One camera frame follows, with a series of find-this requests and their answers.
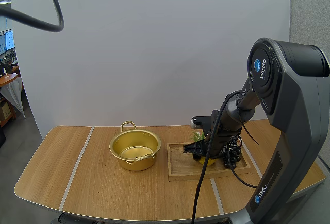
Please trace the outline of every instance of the green leaves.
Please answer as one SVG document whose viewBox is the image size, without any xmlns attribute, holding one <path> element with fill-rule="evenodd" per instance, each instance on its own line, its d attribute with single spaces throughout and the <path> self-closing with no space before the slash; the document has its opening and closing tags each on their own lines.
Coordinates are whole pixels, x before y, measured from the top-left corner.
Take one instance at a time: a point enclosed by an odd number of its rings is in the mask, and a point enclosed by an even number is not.
<svg viewBox="0 0 330 224">
<path fill-rule="evenodd" d="M 193 132 L 193 134 L 194 134 L 194 136 L 191 138 L 191 140 L 194 140 L 195 142 L 205 138 L 204 133 L 202 133 L 202 135 L 200 135 L 199 132 Z"/>
</svg>

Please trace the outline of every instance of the wooden tray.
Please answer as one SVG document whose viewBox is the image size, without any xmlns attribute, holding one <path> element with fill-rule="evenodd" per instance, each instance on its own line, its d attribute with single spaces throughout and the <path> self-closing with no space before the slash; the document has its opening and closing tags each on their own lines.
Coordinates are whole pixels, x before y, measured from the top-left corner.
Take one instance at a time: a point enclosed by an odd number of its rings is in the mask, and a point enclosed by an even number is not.
<svg viewBox="0 0 330 224">
<path fill-rule="evenodd" d="M 169 181 L 198 180 L 200 178 L 203 165 L 192 158 L 192 154 L 183 153 L 183 145 L 188 143 L 168 143 L 167 158 L 169 168 Z M 241 160 L 236 162 L 235 172 L 247 174 L 251 167 L 245 159 L 246 153 L 242 148 Z M 233 175 L 230 168 L 225 168 L 222 159 L 207 167 L 204 179 L 220 178 Z"/>
</svg>

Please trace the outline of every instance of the golden pot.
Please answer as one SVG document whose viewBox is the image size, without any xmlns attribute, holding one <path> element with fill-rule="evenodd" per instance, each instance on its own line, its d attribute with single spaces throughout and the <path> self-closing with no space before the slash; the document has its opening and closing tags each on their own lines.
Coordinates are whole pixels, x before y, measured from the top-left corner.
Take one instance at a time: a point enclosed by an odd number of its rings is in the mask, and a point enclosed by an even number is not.
<svg viewBox="0 0 330 224">
<path fill-rule="evenodd" d="M 133 129 L 123 131 L 126 124 L 132 124 Z M 120 131 L 109 145 L 119 164 L 130 171 L 142 171 L 151 167 L 160 149 L 159 136 L 148 130 L 137 129 L 132 121 L 122 123 Z"/>
</svg>

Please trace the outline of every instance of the pot handle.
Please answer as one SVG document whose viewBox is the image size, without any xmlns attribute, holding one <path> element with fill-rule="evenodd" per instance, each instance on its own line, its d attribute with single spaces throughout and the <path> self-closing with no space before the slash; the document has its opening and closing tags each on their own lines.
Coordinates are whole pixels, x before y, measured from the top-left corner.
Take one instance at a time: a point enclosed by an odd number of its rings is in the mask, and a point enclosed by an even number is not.
<svg viewBox="0 0 330 224">
<path fill-rule="evenodd" d="M 153 159 L 154 157 L 151 156 L 151 154 L 147 154 L 145 156 L 139 156 L 139 157 L 136 157 L 133 161 L 126 161 L 128 164 L 130 165 L 134 165 L 135 163 L 137 163 L 138 161 L 142 161 L 142 160 L 145 160 L 145 159 Z"/>
<path fill-rule="evenodd" d="M 127 125 L 127 124 L 132 124 L 133 128 L 136 129 L 136 126 L 132 121 L 126 121 L 126 122 L 122 123 L 122 125 L 120 126 L 120 132 L 123 132 L 124 125 Z"/>
</svg>

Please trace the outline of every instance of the black cable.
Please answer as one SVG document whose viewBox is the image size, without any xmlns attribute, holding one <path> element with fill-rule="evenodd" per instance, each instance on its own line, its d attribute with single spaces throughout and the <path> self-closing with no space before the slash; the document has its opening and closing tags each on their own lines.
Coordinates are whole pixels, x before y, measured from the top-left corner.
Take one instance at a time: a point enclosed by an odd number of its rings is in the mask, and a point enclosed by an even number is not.
<svg viewBox="0 0 330 224">
<path fill-rule="evenodd" d="M 222 106 L 219 110 L 219 114 L 217 116 L 216 122 L 214 123 L 214 129 L 213 129 L 213 132 L 212 132 L 209 144 L 208 144 L 207 153 L 206 153 L 206 157 L 205 157 L 205 162 L 204 162 L 203 169 L 202 169 L 202 172 L 201 172 L 201 176 L 200 176 L 200 179 L 198 181 L 197 188 L 196 188 L 194 207 L 193 207 L 193 210 L 192 210 L 192 217 L 191 217 L 191 224 L 195 223 L 198 196 L 200 194 L 201 185 L 202 185 L 202 182 L 203 182 L 203 179 L 204 179 L 208 159 L 210 158 L 211 147 L 212 147 L 212 144 L 213 144 L 213 140 L 215 138 L 214 136 L 216 135 L 216 130 L 217 130 L 218 124 L 220 122 L 221 114 L 222 114 L 224 108 L 226 107 L 228 101 L 230 100 L 230 98 L 232 98 L 235 94 L 238 94 L 238 93 L 240 93 L 240 91 L 235 91 L 235 92 L 232 92 L 231 94 L 227 95 L 225 101 L 222 103 Z"/>
<path fill-rule="evenodd" d="M 228 157 L 228 163 L 229 163 L 229 167 L 230 169 L 232 170 L 233 174 L 236 176 L 236 178 L 241 181 L 243 184 L 245 184 L 246 186 L 248 187 L 251 187 L 251 188 L 257 188 L 256 186 L 254 185 L 251 185 L 251 184 L 248 184 L 246 183 L 244 180 L 242 180 L 237 174 L 236 172 L 234 171 L 233 167 L 232 167 L 232 163 L 230 162 L 230 155 L 229 155 L 229 142 L 227 142 L 227 157 Z"/>
<path fill-rule="evenodd" d="M 247 132 L 247 134 L 249 135 L 249 137 L 252 139 L 252 140 L 254 140 L 254 142 L 256 143 L 256 144 L 258 144 L 259 145 L 259 143 L 251 136 L 251 134 L 248 132 L 248 129 L 245 127 L 245 125 L 244 125 L 244 123 L 243 123 L 243 121 L 242 121 L 242 117 L 241 117 L 241 109 L 239 109 L 239 107 L 238 107 L 238 101 L 237 101 L 237 96 L 236 96 L 236 100 L 235 100 L 235 102 L 236 102 L 236 108 L 237 108 L 237 110 L 238 110 L 238 114 L 239 114 L 239 120 L 241 121 L 241 124 L 242 124 L 242 126 L 243 126 L 243 128 L 244 128 L 244 130 Z"/>
<path fill-rule="evenodd" d="M 5 16 L 17 22 L 23 23 L 30 27 L 34 27 L 37 29 L 49 31 L 49 32 L 61 32 L 64 28 L 64 18 L 61 11 L 60 3 L 58 0 L 53 0 L 57 18 L 58 18 L 58 25 L 54 25 L 48 22 L 44 22 L 42 20 L 33 18 L 32 16 L 26 15 L 22 12 L 14 10 L 12 8 L 4 7 L 0 5 L 0 16 Z"/>
</svg>

